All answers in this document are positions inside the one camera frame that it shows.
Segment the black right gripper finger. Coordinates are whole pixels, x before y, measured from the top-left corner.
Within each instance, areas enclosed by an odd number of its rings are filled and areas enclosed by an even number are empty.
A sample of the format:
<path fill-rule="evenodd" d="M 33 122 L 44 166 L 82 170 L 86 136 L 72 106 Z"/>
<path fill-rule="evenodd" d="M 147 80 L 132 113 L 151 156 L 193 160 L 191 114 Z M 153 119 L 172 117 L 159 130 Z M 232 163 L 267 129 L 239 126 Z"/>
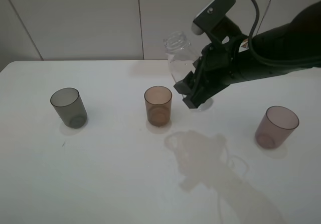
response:
<path fill-rule="evenodd" d="M 178 93 L 195 93 L 197 89 L 196 75 L 189 72 L 182 80 L 175 83 L 174 89 Z"/>

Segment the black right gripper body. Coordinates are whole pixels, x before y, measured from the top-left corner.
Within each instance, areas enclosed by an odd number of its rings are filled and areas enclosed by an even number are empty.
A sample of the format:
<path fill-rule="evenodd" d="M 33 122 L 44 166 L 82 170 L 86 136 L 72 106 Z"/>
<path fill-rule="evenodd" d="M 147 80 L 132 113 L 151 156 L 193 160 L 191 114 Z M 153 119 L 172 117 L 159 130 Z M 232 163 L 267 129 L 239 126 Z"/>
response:
<path fill-rule="evenodd" d="M 238 62 L 240 45 L 248 36 L 225 14 L 200 13 L 193 26 L 211 43 L 203 48 L 195 73 L 184 79 L 189 92 L 183 102 L 188 108 L 198 108 L 231 84 L 248 81 Z"/>

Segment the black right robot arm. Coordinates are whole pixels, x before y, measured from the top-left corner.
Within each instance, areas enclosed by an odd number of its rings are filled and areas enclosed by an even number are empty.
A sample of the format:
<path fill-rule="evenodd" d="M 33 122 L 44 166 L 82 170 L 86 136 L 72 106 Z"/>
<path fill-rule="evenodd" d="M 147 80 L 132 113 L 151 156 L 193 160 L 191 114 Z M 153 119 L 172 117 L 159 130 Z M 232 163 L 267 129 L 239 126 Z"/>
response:
<path fill-rule="evenodd" d="M 188 108 L 198 108 L 207 99 L 231 84 L 285 75 L 305 70 L 301 64 L 283 67 L 267 66 L 255 59 L 249 50 L 240 51 L 247 39 L 236 24 L 224 16 L 210 22 L 211 16 L 202 14 L 195 23 L 211 43 L 190 71 L 174 88 L 184 95 Z M 320 3 L 301 11 L 291 23 L 271 29 L 252 39 L 255 52 L 271 60 L 300 60 L 320 56 Z"/>

